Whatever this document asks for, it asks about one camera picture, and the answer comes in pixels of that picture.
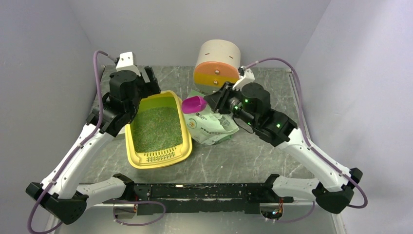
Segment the magenta plastic scoop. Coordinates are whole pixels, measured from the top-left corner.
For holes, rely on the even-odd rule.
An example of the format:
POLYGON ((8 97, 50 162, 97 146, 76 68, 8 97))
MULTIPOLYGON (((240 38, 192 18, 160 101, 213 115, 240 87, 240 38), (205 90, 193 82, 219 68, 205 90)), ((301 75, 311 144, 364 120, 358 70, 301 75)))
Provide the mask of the magenta plastic scoop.
POLYGON ((184 114, 194 114, 204 110, 207 102, 201 96, 193 96, 182 102, 181 110, 184 114))

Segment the green cat litter bag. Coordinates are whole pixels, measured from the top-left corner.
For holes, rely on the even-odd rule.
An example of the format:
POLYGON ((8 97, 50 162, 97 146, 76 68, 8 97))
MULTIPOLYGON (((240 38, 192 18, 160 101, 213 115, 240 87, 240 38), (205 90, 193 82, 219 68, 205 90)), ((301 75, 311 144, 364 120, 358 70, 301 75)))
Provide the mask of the green cat litter bag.
POLYGON ((209 106, 201 112, 183 116, 191 138, 204 145, 218 144, 239 131, 230 115, 214 113, 209 106))

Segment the yellow litter box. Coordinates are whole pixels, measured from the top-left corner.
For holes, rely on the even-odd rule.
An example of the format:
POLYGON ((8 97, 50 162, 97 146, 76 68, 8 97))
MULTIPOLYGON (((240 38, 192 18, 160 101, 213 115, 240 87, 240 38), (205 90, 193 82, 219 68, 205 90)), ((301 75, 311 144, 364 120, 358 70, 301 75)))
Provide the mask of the yellow litter box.
POLYGON ((167 167, 190 156, 192 140, 181 104, 182 100, 171 90, 141 101, 136 118, 125 127, 131 166, 137 169, 167 167))

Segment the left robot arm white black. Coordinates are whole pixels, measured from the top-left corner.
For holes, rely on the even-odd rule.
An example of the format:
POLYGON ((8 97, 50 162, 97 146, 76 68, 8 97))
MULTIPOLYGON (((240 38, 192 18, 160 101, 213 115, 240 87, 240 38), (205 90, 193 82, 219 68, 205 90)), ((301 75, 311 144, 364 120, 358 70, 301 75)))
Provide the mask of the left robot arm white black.
POLYGON ((138 199, 134 182, 125 175, 89 185, 80 181, 102 149, 131 123, 142 99, 160 93, 158 81, 150 66, 145 67, 149 81, 140 72, 122 70, 110 75, 110 90, 99 94, 80 136, 64 159, 42 182, 32 182, 26 193, 41 207, 72 224, 92 206, 110 199, 127 203, 138 199))

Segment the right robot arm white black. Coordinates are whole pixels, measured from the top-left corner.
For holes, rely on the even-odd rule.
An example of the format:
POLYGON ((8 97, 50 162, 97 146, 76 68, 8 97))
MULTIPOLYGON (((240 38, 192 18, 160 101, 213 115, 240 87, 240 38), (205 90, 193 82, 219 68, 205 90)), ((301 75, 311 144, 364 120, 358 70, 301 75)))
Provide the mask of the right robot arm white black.
POLYGON ((333 214, 350 207, 362 171, 341 165, 312 144, 295 121, 272 109, 270 93, 260 84, 249 83, 241 90, 233 86, 226 82, 220 90, 204 96, 212 111, 242 120, 259 139, 286 151, 314 175, 314 179, 271 175, 263 188, 264 198, 269 202, 279 197, 311 200, 333 214))

